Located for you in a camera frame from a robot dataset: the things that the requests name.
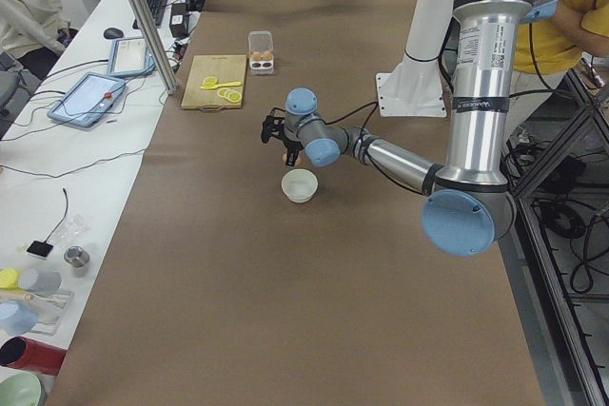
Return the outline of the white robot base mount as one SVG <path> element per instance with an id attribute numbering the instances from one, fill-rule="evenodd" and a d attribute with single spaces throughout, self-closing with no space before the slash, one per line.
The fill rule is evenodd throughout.
<path id="1" fill-rule="evenodd" d="M 454 0 L 417 0 L 402 61 L 378 73 L 377 97 L 384 117 L 444 117 L 438 58 Z"/>

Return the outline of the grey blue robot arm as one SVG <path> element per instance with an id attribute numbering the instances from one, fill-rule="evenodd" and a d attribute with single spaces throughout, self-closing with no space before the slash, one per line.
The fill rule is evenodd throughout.
<path id="1" fill-rule="evenodd" d="M 286 163 L 304 153 L 317 167 L 343 154 L 425 196 L 422 227 L 455 256 L 487 250 L 515 219 L 501 173 L 505 123 L 519 25 L 552 16 L 558 0 L 417 0 L 402 61 L 377 77 L 384 117 L 438 116 L 444 103 L 439 60 L 450 23 L 460 35 L 449 103 L 447 158 L 435 164 L 368 132 L 334 126 L 318 111 L 314 92 L 291 90 L 282 116 L 268 115 L 261 139 L 282 141 Z"/>

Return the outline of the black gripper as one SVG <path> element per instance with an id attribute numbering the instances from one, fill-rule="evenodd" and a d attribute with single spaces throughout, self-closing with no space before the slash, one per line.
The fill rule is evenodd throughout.
<path id="1" fill-rule="evenodd" d="M 298 140 L 292 140 L 287 136 L 285 130 L 285 117 L 275 115 L 276 108 L 272 108 L 265 116 L 262 123 L 261 141 L 267 144 L 271 138 L 280 140 L 285 146 L 285 154 L 287 155 L 286 166 L 299 165 L 302 160 L 300 158 L 300 150 L 303 145 Z"/>

